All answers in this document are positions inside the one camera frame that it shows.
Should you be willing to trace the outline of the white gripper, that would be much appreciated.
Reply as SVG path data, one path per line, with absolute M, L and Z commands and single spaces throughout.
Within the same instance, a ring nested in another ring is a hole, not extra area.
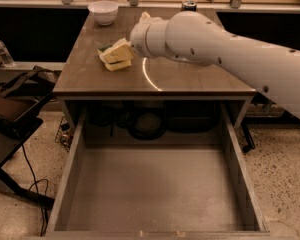
M 134 57 L 134 52 L 141 57 L 164 57 L 166 55 L 165 31 L 167 24 L 167 20 L 152 17 L 146 11 L 142 12 L 139 23 L 130 33 L 131 43 L 125 38 L 119 39 L 101 53 L 101 60 L 109 64 L 127 61 Z

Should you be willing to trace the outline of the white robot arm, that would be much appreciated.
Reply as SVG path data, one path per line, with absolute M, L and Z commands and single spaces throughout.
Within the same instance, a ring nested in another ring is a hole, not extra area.
M 236 36 L 206 16 L 183 11 L 171 19 L 144 12 L 129 39 L 99 54 L 107 64 L 139 55 L 215 64 L 300 119 L 300 51 Z

